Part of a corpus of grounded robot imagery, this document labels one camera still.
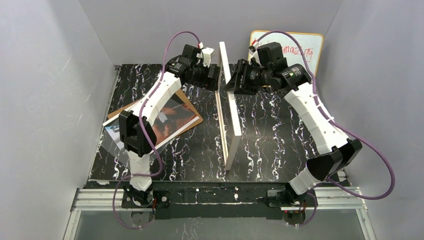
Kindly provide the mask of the white wooden picture frame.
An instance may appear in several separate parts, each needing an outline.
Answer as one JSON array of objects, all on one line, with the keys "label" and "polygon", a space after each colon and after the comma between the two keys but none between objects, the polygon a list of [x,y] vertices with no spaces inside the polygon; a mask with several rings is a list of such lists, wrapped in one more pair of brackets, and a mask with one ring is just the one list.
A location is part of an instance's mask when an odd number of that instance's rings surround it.
[{"label": "white wooden picture frame", "polygon": [[232,167],[239,144],[242,139],[242,128],[238,106],[233,91],[224,89],[231,78],[230,64],[225,42],[219,42],[218,48],[218,90],[215,91],[215,100],[218,113],[221,146],[224,160],[224,169]]}]

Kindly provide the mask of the clear plastic sheet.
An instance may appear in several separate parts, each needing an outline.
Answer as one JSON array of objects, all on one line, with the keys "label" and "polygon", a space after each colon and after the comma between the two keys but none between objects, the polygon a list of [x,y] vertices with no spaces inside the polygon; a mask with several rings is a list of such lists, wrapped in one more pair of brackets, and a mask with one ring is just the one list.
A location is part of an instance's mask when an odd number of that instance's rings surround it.
[{"label": "clear plastic sheet", "polygon": [[[108,124],[104,126],[104,139],[101,146],[108,151],[109,154],[116,157],[123,165],[129,165],[129,157],[124,148],[124,143],[120,139],[119,114],[135,105],[131,103],[108,115]],[[152,126],[156,135],[155,146],[159,153],[164,151],[169,142],[177,135],[183,132],[187,124],[197,118],[196,114],[188,107],[188,105],[177,95],[173,95],[171,99],[160,110],[154,120]]]}]

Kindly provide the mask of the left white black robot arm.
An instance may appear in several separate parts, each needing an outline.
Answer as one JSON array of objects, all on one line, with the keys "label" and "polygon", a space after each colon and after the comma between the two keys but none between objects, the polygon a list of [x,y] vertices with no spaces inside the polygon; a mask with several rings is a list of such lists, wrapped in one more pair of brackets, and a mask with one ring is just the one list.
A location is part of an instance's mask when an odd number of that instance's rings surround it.
[{"label": "left white black robot arm", "polygon": [[215,50],[186,44],[180,55],[162,66],[158,80],[135,105],[118,115],[119,138],[129,157],[130,181],[124,192],[142,207],[150,206],[153,195],[149,191],[154,174],[150,172],[151,155],[159,155],[154,122],[162,108],[181,89],[190,84],[214,92],[218,89],[220,67],[213,65]]}]

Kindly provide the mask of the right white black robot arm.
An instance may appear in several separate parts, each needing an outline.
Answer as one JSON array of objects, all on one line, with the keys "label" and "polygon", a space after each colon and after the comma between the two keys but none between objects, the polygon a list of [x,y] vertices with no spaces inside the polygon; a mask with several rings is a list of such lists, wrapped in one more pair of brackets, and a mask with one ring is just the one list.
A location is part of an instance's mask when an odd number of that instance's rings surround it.
[{"label": "right white black robot arm", "polygon": [[237,61],[224,88],[236,95],[255,95],[265,88],[283,97],[297,112],[315,142],[318,156],[308,159],[304,169],[283,189],[269,190],[264,202],[271,208],[303,203],[314,187],[349,165],[362,144],[350,139],[331,124],[329,116],[323,115],[326,109],[313,92],[312,74],[306,64],[288,64],[278,42],[252,45],[250,50],[252,57]]}]

